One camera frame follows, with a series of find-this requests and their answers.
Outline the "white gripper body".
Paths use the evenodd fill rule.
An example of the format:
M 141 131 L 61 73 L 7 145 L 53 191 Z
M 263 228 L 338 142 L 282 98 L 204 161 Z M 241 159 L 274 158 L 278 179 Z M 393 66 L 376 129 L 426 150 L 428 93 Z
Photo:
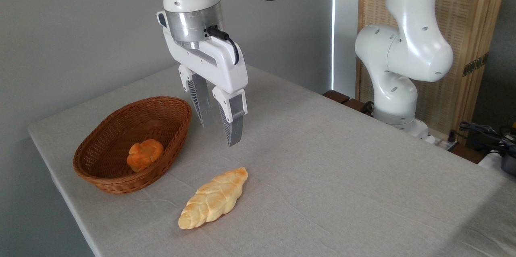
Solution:
M 211 37 L 199 48 L 185 48 L 173 39 L 165 12 L 157 13 L 162 31 L 175 61 L 210 81 L 227 93 L 234 93 L 248 84 L 248 74 L 241 49 L 230 41 Z

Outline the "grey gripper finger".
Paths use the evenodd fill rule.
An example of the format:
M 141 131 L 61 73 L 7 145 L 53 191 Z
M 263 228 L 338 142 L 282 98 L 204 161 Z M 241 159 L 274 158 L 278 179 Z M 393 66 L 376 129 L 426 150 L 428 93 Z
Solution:
M 214 87 L 212 93 L 221 112 L 227 144 L 231 147 L 240 142 L 243 134 L 243 118 L 248 113 L 245 91 L 240 89 L 235 93 L 227 93 Z
M 214 118 L 206 79 L 184 65 L 179 65 L 179 75 L 183 89 L 191 95 L 201 125 L 203 127 L 212 125 Z

